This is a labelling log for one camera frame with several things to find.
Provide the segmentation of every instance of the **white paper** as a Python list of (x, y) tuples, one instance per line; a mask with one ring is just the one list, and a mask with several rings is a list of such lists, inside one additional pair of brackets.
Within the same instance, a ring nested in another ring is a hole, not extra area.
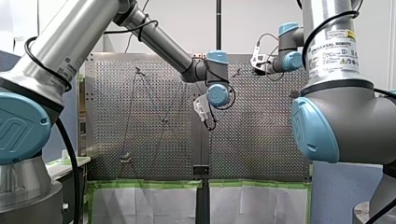
[(195, 224), (196, 189), (98, 189), (93, 224)]
[(307, 189), (210, 189), (213, 224), (306, 224)]

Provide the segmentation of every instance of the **vertical metal pole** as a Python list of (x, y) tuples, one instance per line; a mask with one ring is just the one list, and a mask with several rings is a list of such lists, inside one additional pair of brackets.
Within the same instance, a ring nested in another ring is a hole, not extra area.
[(221, 49), (221, 0), (217, 0), (216, 24), (216, 49)]

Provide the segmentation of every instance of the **green tape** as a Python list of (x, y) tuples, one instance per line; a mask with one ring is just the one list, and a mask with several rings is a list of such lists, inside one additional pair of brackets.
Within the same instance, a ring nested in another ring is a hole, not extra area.
[(308, 189), (311, 184), (308, 183), (289, 183), (262, 180), (209, 180), (210, 188), (240, 188), (244, 186), (274, 188), (274, 189)]

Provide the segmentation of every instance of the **pegboard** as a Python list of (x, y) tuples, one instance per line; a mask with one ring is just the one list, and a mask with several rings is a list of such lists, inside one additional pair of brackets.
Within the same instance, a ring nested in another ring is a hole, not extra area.
[(192, 109), (203, 86), (181, 82), (158, 56), (93, 54), (87, 61), (87, 149), (90, 179), (192, 179), (193, 165), (210, 178), (306, 181), (309, 161), (292, 140), (292, 91), (303, 71), (279, 81), (254, 77), (249, 55), (230, 55), (236, 102), (215, 112), (208, 134)]
[(210, 177), (309, 181), (309, 161), (295, 146), (290, 123), (292, 96), (306, 84), (305, 72), (254, 77), (249, 59), (231, 58), (236, 101), (229, 110), (215, 110)]
[(90, 179), (191, 179), (191, 87), (156, 56), (87, 62)]

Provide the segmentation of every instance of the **cable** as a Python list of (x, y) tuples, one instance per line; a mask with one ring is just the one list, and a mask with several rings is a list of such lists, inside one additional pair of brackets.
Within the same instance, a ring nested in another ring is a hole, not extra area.
[(148, 6), (149, 0), (146, 1), (145, 5), (143, 6), (143, 12), (146, 10), (146, 7)]
[(297, 4), (300, 9), (303, 9), (303, 4), (301, 3), (301, 0), (297, 0)]
[(127, 52), (128, 52), (128, 49), (129, 49), (129, 46), (131, 46), (132, 36), (134, 36), (134, 34), (131, 34), (131, 35), (129, 36), (128, 44), (126, 45), (126, 48), (125, 48), (124, 53), (127, 53)]
[(361, 11), (361, 6), (363, 6), (363, 1), (364, 0), (361, 0), (361, 3), (359, 4), (358, 9), (356, 9), (357, 11)]
[(26, 54), (32, 59), (34, 63), (36, 63), (39, 67), (44, 69), (46, 72), (50, 73), (51, 75), (55, 76), (58, 78), (65, 86), (66, 90), (65, 91), (71, 91), (72, 90), (72, 85), (70, 82), (64, 78), (63, 76), (59, 75), (57, 72), (53, 71), (52, 69), (48, 68), (46, 65), (44, 65), (40, 60), (37, 59), (35, 55), (33, 55), (32, 51), (30, 51), (30, 44), (37, 39), (37, 36), (31, 37), (28, 40), (26, 40), (24, 44), (24, 48), (26, 51)]
[(276, 36), (274, 36), (273, 34), (265, 33), (265, 34), (261, 35), (259, 40), (257, 41), (257, 47), (260, 46), (260, 42), (262, 41), (262, 38), (267, 36), (267, 35), (271, 36), (274, 40), (279, 41), (279, 39)]
[(387, 95), (388, 97), (394, 98), (396, 99), (396, 94), (391, 92), (391, 91), (384, 91), (384, 90), (380, 90), (380, 89), (374, 89), (375, 92)]
[(149, 24), (152, 24), (152, 23), (155, 23), (156, 26), (158, 26), (158, 24), (159, 24), (158, 21), (156, 21), (156, 20), (148, 21), (146, 23), (143, 23), (141, 25), (136, 26), (134, 29), (123, 30), (123, 31), (106, 31), (106, 32), (104, 32), (104, 35), (126, 34), (126, 33), (129, 33), (129, 32), (133, 32), (133, 31), (139, 30), (141, 28), (144, 28), (145, 26), (147, 26)]
[[(271, 58), (271, 57), (274, 55), (274, 52), (275, 52), (278, 48), (279, 48), (279, 46), (276, 46), (276, 47), (273, 49), (273, 51), (272, 51), (272, 52), (270, 53), (270, 55), (268, 56), (268, 59)], [(266, 63), (266, 65), (265, 65), (265, 73), (267, 73), (267, 71), (268, 71), (268, 63)], [(271, 76), (271, 75), (267, 75), (268, 79), (270, 79), (270, 80), (273, 81), (273, 82), (277, 82), (277, 81), (279, 81), (280, 79), (282, 79), (282, 77), (285, 76), (285, 73), (282, 73), (282, 74), (280, 75), (280, 77), (278, 77), (278, 78), (276, 78), (276, 79), (272, 79), (272, 78), (270, 78), (270, 76)]]
[(210, 105), (210, 103), (208, 103), (208, 104), (209, 104), (210, 115), (212, 116), (212, 119), (213, 119), (213, 127), (209, 127), (209, 125), (207, 125), (206, 120), (204, 121), (204, 125), (205, 125), (205, 127), (207, 128), (208, 131), (212, 132), (218, 126), (217, 125), (218, 124), (218, 120), (216, 119), (215, 114), (213, 113), (212, 106)]
[(73, 149), (72, 143), (70, 142), (70, 138), (67, 134), (66, 128), (62, 123), (61, 119), (56, 120), (56, 125), (58, 126), (59, 132), (61, 133), (62, 139), (64, 140), (64, 144), (66, 145), (67, 153), (69, 154), (70, 161), (72, 163), (72, 171), (73, 171), (73, 181), (74, 181), (74, 192), (75, 192), (75, 211), (74, 211), (74, 219), (73, 223), (79, 223), (79, 215), (80, 215), (80, 183), (79, 183), (79, 175), (78, 175), (78, 163), (75, 151)]
[[(142, 10), (143, 12), (145, 12), (145, 9), (146, 9), (148, 3), (149, 3), (149, 0), (147, 0), (146, 3), (145, 3), (145, 5), (143, 6), (143, 10)], [(134, 35), (134, 34), (131, 34), (131, 35), (129, 36), (128, 44), (127, 44), (127, 46), (126, 46), (126, 48), (125, 48), (125, 51), (124, 51), (125, 53), (128, 52), (129, 46), (131, 46), (131, 39), (132, 39), (132, 36), (133, 36), (133, 35)]]

